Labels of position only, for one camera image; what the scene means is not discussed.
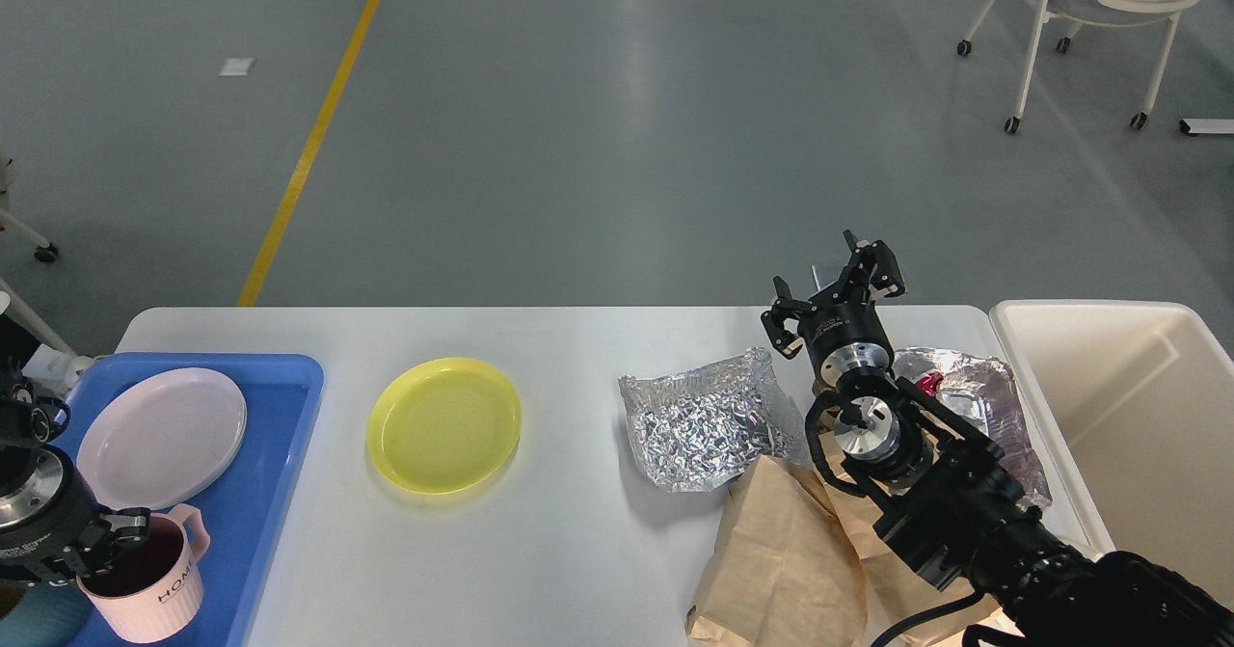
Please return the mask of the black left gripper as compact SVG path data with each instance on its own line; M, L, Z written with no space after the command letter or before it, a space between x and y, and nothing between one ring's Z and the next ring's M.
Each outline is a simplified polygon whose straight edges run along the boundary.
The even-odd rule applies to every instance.
M26 483L2 498L4 585L111 574L146 545L151 509L106 512L56 446L35 453Z

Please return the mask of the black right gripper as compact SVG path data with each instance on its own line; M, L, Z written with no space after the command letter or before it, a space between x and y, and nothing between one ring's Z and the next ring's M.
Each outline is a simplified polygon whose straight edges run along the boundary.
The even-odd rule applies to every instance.
M793 359L806 344L811 365L824 385L837 385L859 367L888 373L893 348L877 314L876 303L900 298L907 290L898 257L881 240L859 238L843 230L850 256L835 282L819 291L819 303L792 296L789 283L774 277L775 296L760 314L772 348ZM802 320L802 336L789 328Z

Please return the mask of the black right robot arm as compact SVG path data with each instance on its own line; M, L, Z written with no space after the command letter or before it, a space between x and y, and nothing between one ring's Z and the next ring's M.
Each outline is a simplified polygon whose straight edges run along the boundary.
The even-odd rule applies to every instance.
M921 580L971 586L875 643L992 598L1014 633L972 624L965 646L1232 645L1232 611L1193 582L1130 552L1088 559L1045 527L1039 507L1021 507L1024 489L1004 470L1004 449L893 370L875 304L906 291L898 258L850 230L845 243L835 282L798 299L775 277L760 317L774 349L789 359L806 352L821 382L805 416L810 458L829 486L877 507L875 533Z

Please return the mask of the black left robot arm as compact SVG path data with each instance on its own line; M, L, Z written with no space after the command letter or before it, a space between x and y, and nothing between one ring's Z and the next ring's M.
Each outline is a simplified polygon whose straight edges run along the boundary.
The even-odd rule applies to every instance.
M6 585L65 585L111 574L148 542L151 509L97 501L64 449L72 424L62 398L14 367L2 369L1 566Z

